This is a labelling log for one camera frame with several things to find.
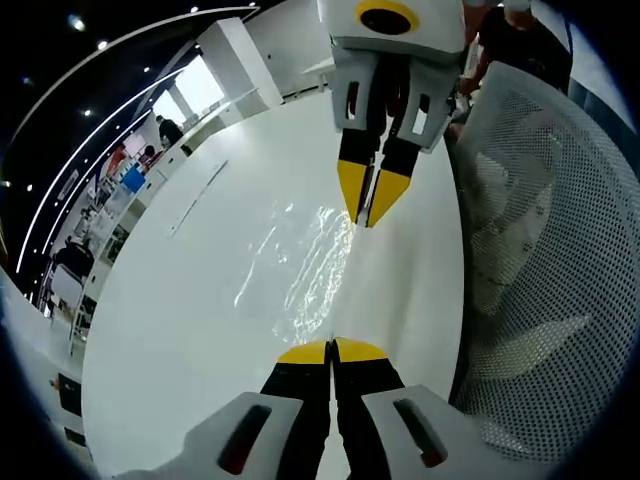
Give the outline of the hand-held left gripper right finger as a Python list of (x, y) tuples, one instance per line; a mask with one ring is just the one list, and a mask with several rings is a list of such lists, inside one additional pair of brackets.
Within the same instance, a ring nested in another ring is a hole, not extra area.
[(472, 422), (423, 385), (406, 386), (387, 354), (336, 337), (338, 427), (355, 479), (491, 479)]

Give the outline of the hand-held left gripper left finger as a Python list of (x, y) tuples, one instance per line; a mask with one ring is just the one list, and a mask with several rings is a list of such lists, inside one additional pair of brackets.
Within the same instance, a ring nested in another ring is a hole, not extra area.
[(185, 436), (181, 452), (119, 479), (314, 479), (330, 429), (329, 346), (277, 360), (259, 392), (237, 396)]

